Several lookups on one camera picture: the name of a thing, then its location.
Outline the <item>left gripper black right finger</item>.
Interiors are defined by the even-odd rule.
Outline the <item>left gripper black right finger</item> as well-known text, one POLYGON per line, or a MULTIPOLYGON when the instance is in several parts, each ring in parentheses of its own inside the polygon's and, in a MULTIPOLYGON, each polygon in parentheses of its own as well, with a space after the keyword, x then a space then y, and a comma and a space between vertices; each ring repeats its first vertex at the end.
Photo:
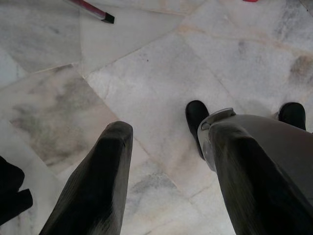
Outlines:
POLYGON ((209 140, 236 234, 312 234, 312 206, 251 135, 238 125, 216 123, 209 140))

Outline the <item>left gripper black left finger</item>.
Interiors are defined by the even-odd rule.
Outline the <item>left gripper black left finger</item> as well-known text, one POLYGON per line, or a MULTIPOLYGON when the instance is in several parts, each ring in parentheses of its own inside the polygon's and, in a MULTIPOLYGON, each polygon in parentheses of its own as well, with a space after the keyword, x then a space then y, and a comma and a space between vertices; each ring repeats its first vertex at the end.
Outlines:
POLYGON ((126 204, 133 128, 116 121, 67 180, 42 235, 118 235, 126 204))

